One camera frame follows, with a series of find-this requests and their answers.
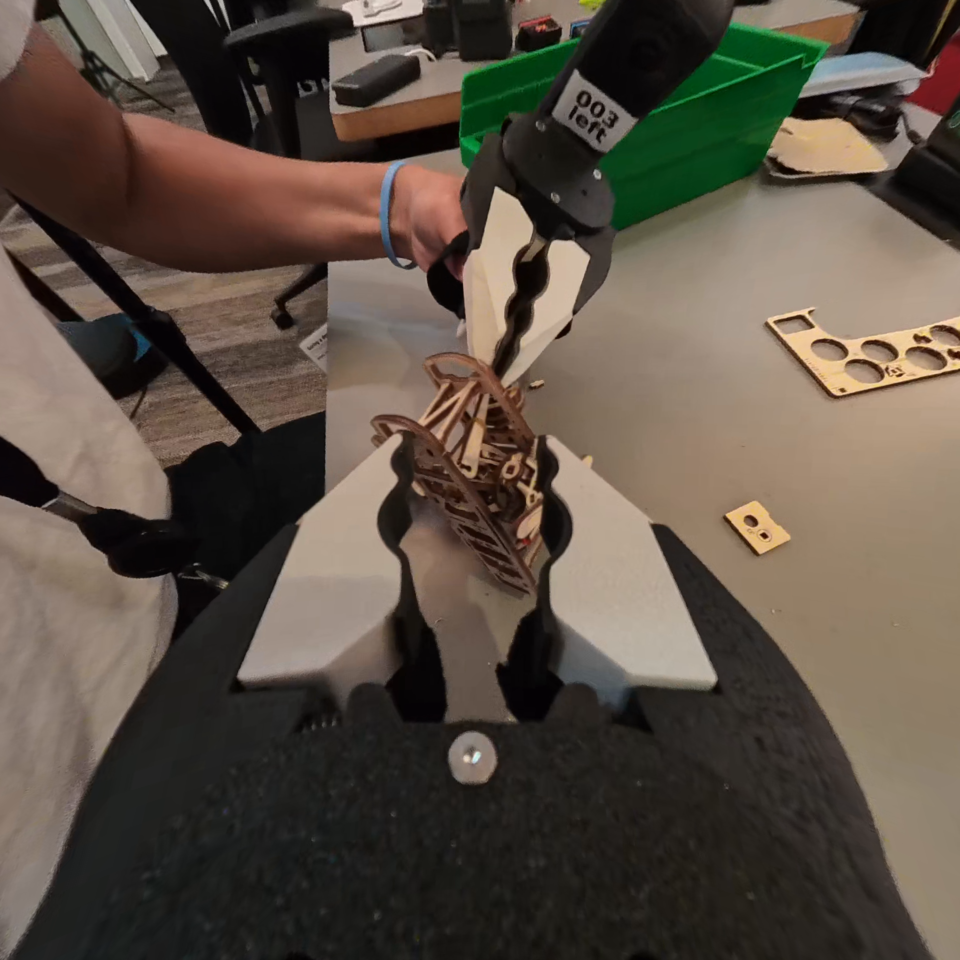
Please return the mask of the black office chair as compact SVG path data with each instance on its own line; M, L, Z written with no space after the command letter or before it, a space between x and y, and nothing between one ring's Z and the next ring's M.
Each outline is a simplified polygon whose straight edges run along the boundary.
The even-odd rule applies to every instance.
M330 112L330 42L355 34L352 16L315 2L251 10L251 22L223 42L256 114L251 148L308 162L366 159L363 142L338 138Z

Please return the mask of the wooden model airplane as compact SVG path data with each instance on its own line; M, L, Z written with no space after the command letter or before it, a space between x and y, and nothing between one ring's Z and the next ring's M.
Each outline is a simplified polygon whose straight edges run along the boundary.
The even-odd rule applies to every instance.
M504 588L536 592L543 545L539 440L522 387L504 386L473 357L437 353L423 362L434 396L419 418L378 414L372 442L413 437L414 487L441 510L460 541Z

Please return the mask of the person's left forearm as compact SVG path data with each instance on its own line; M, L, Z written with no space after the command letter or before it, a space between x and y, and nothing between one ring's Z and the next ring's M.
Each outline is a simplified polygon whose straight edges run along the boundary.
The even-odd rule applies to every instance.
M229 272L380 258L379 164L310 163L121 111L2 8L1 182L80 236Z

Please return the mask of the punched-out plywood sheet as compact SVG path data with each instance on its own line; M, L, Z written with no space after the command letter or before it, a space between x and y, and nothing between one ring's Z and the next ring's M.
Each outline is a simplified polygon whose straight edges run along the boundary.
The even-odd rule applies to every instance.
M823 329L814 308L806 308L767 318L765 327L836 400L959 371L959 318L842 337Z

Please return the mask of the green plastic bin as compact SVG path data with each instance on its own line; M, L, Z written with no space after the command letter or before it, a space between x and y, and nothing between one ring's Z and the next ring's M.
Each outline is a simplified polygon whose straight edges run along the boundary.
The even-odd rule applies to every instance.
M578 40L466 74L460 153L473 163L509 114L533 110ZM615 195L618 231L754 173L796 105L825 42L738 23L717 53L601 161Z

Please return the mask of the black oblong case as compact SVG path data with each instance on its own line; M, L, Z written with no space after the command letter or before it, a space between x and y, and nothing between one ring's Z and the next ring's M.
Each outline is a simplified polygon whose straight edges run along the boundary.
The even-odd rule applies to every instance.
M421 78L422 62L416 55L386 54L330 84L336 103L365 109Z

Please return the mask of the small rectangular plywood piece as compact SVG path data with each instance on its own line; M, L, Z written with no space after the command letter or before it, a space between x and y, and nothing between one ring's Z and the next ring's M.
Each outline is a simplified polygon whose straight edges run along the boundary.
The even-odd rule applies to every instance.
M758 500L726 512L724 519L755 556L763 556L791 541L791 534L774 521L769 510Z

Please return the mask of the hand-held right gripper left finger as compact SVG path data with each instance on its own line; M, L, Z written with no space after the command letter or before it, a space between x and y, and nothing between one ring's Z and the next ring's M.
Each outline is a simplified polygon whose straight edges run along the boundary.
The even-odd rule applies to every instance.
M306 512L238 671L248 688L386 685L401 667L391 620L402 565L378 514L399 482L395 434Z

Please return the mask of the person's left hand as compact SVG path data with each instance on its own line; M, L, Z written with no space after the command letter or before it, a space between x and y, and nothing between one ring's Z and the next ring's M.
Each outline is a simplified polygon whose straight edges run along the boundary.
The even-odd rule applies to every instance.
M461 207L463 178L406 164L398 168L390 195L390 241L398 260L428 271L443 261L461 281L462 254L444 253L467 226Z

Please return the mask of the grey foam pad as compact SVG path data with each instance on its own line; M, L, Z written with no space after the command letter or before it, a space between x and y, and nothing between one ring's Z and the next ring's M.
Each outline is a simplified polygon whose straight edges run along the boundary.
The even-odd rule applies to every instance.
M865 52L826 56L814 67L798 99L891 86L910 94L929 75L927 70L892 54Z

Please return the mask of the wooden-edged table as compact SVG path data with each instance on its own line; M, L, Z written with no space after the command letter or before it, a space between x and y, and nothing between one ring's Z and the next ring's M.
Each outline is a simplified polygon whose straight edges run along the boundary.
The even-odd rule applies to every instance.
M561 39L565 40L571 22L591 18L595 13L594 9L576 1L517 2L512 20L516 27L522 20L551 16L561 24ZM859 7L850 2L771 1L737 6L731 21L837 45L851 37L860 14ZM366 51L359 32L332 41L329 46L332 78L339 79L381 56L383 54ZM330 94L331 117L340 140L387 138L458 122L463 78L475 69L497 63L493 60L464 62L454 53L447 53L435 62L419 54L414 54L413 59L421 61L420 77L371 106L342 105Z

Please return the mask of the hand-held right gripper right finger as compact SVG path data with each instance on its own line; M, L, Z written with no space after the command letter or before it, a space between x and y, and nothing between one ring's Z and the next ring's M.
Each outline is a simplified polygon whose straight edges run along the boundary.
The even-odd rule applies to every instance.
M651 520L556 437L539 439L536 464L546 558L517 627L517 692L714 690Z

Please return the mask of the blue wristband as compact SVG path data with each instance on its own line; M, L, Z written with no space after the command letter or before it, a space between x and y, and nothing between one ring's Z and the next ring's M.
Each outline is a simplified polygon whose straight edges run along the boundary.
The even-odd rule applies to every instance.
M417 269L414 259L402 260L394 247L391 233L391 205L393 201L394 185L398 174L406 166L405 159L390 162L380 183L378 198L378 224L381 244L385 257L390 264L403 271Z

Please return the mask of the dark cloth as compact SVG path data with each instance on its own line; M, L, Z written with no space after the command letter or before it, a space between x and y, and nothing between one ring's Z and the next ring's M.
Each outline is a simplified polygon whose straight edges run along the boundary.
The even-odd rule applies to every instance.
M202 446L166 469L180 560L172 642L221 593L210 581L185 579L186 568L233 581L324 496L326 440L327 415L318 412L243 434L231 444Z

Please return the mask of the brown cardboard piece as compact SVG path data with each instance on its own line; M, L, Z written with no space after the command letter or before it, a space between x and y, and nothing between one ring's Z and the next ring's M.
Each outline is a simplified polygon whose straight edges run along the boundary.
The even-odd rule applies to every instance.
M764 157L774 179L855 178L889 169L883 153L849 122L785 118Z

